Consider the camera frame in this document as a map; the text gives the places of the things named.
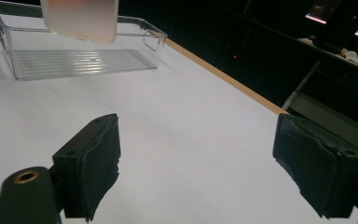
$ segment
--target plastic bin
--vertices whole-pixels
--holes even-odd
[[[167,35],[140,18],[118,17],[110,45],[53,34],[40,6],[0,1],[0,41],[17,80],[156,69]]]

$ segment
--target white table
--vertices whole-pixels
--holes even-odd
[[[164,48],[157,70],[28,82],[15,81],[0,54],[0,185],[20,169],[49,168],[89,121],[118,113],[120,176],[93,223],[357,222],[356,209],[351,219],[319,218],[272,158],[276,113],[194,55]]]

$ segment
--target white tabletop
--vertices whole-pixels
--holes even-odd
[[[0,47],[0,185],[49,168],[89,121],[117,113],[120,176],[93,223],[357,222],[358,210],[319,218],[302,198],[272,158],[276,114],[169,46],[161,59],[157,70],[19,82]]]

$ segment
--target dark background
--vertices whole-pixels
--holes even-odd
[[[39,5],[39,1],[21,0]],[[119,14],[146,19],[169,38],[282,106],[321,55],[296,38],[323,27],[304,16],[314,0],[121,0]],[[358,52],[358,37],[347,49]],[[304,92],[358,121],[358,70],[322,57]]]

